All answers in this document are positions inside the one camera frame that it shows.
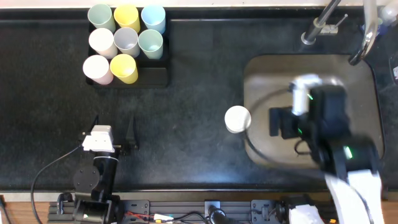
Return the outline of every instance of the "faucet handle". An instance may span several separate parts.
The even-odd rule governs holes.
[[[348,17],[347,14],[344,15],[344,17],[338,21],[336,25],[325,25],[321,32],[320,35],[336,35],[338,33],[338,26]]]

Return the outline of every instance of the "white wall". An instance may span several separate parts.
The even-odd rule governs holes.
[[[133,3],[137,7],[161,4],[165,7],[216,7],[216,6],[326,6],[330,0],[0,0],[0,8],[59,8],[90,7],[98,3],[117,6]],[[390,0],[376,0],[386,5]],[[342,0],[340,6],[360,6],[362,0]]]

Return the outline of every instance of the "faucet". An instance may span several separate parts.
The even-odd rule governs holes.
[[[323,10],[318,18],[313,20],[310,28],[307,32],[304,32],[301,36],[301,40],[304,44],[312,45],[316,41],[316,37],[326,26],[326,20],[330,17],[330,14],[336,9],[337,5],[341,0],[332,0],[329,5]],[[376,0],[363,0],[363,9],[365,14],[365,32],[362,40],[362,44],[354,54],[352,54],[348,62],[350,65],[358,64],[365,56],[369,53],[374,40],[377,35],[377,5]]]

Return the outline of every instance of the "black tray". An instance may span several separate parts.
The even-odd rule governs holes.
[[[120,29],[119,24],[115,21],[116,30]],[[144,22],[140,17],[141,29],[138,35],[147,30]],[[160,59],[149,59],[145,53],[141,50],[138,57],[134,60],[136,61],[138,79],[133,84],[125,84],[117,77],[113,78],[113,81],[108,85],[100,85],[93,81],[92,79],[86,77],[86,83],[95,88],[165,88],[169,84],[169,32],[168,26],[169,21],[166,20],[166,31],[162,34],[163,36],[163,55]],[[88,31],[91,33],[95,30],[95,26],[90,23]],[[98,54],[90,46],[88,49],[88,56]]]

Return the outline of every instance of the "faucet spout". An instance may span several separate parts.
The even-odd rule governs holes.
[[[369,53],[377,36],[377,5],[376,0],[363,0],[365,14],[365,32],[359,49],[348,59],[350,65],[358,64]]]

